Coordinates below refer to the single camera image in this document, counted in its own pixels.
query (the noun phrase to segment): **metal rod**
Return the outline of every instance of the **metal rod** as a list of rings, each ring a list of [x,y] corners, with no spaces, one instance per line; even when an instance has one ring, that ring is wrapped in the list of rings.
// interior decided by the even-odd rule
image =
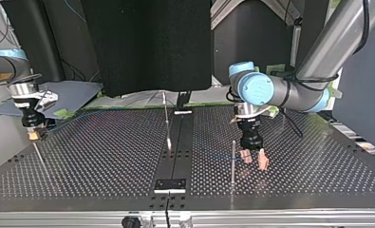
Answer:
[[[235,172],[235,160],[236,160],[236,141],[232,141],[232,193],[234,192],[234,172]]]
[[[164,115],[165,115],[165,123],[166,123],[166,130],[167,130],[167,148],[169,151],[172,150],[172,141],[170,140],[170,126],[169,126],[169,116],[167,112],[167,98],[166,98],[166,91],[162,92],[163,97],[163,105],[164,105]]]
[[[45,164],[45,160],[43,159],[42,154],[40,153],[39,147],[37,146],[36,142],[33,142],[32,144],[33,144],[33,147],[35,148],[37,157],[39,158],[40,162],[42,164]]]
[[[369,1],[369,14],[372,30],[375,27],[375,0]],[[297,71],[297,78],[334,76],[359,46],[363,27],[363,0],[342,0]],[[327,84],[309,86],[321,89]]]

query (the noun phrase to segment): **black panel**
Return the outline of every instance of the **black panel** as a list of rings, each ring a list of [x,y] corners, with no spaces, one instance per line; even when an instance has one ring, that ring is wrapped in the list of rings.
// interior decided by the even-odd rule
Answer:
[[[209,1],[82,3],[108,96],[211,85]]]
[[[84,16],[80,0],[67,0],[67,2]],[[72,11],[64,0],[44,0],[44,3],[63,62],[78,68],[89,81],[98,72],[99,67],[86,22]],[[68,64],[63,63],[63,69],[68,80],[81,80],[81,77],[74,77]],[[100,75],[93,78],[93,82],[99,81]]]
[[[33,72],[43,74],[43,82],[62,81],[64,73],[43,2],[9,0],[1,4],[15,28]]]
[[[287,65],[291,32],[261,1],[243,2],[215,29],[215,76],[228,85],[231,64],[253,61],[263,72],[268,65]]]
[[[343,67],[334,117],[375,145],[375,29]]]

